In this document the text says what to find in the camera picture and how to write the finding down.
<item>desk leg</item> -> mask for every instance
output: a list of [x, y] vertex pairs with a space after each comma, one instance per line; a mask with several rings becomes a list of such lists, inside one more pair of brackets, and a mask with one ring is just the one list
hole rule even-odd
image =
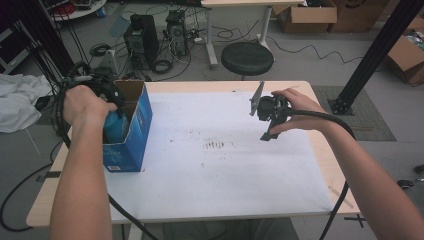
[[142, 240], [143, 232], [134, 224], [131, 224], [128, 240]]
[[268, 31], [269, 19], [271, 18], [271, 11], [272, 11], [272, 7], [267, 6], [264, 11], [264, 19], [263, 19], [264, 22], [262, 23], [262, 32], [261, 34], [258, 34], [259, 44], [261, 44], [262, 46], [268, 49], [269, 47], [268, 47], [268, 44], [266, 44], [265, 38], [266, 38], [266, 33]]
[[206, 50], [208, 51], [210, 69], [216, 69], [218, 67], [218, 61], [216, 59], [215, 49], [212, 43], [212, 21], [211, 21], [211, 8], [206, 10], [207, 17], [207, 37], [206, 37]]

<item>blue box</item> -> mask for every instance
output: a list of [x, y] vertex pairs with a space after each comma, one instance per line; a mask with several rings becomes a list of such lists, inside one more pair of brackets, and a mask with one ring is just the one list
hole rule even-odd
[[123, 110], [131, 122], [123, 143], [103, 144], [103, 165], [109, 172], [140, 172], [153, 115], [146, 85], [140, 80], [115, 84], [124, 93]]

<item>white cloth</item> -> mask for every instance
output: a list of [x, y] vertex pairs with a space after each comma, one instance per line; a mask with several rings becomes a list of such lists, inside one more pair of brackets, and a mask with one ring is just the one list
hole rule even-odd
[[50, 93], [51, 86], [44, 76], [0, 74], [0, 132], [15, 132], [35, 123], [41, 113], [34, 105]]

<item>stool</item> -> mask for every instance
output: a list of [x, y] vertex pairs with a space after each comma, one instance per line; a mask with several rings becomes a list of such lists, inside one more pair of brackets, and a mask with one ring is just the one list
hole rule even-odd
[[237, 42], [226, 46], [221, 54], [222, 65], [230, 72], [244, 76], [266, 73], [274, 63], [268, 48], [253, 42]]

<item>black pole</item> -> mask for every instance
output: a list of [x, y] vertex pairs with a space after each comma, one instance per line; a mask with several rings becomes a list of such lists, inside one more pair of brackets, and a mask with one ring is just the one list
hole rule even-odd
[[[68, 71], [74, 66], [74, 62], [69, 55], [64, 43], [54, 30], [51, 20], [39, 0], [1, 0], [0, 20], [6, 21], [6, 25], [23, 42], [31, 42], [30, 37], [41, 44], [58, 71], [62, 76], [66, 76]], [[28, 31], [25, 32], [15, 22], [20, 20]], [[37, 49], [29, 50], [29, 53], [42, 66], [48, 64], [41, 59]]]
[[345, 114], [352, 106], [359, 92], [371, 78], [408, 25], [419, 13], [424, 0], [401, 0], [379, 34], [368, 49], [359, 66], [340, 95], [331, 104], [333, 114]]

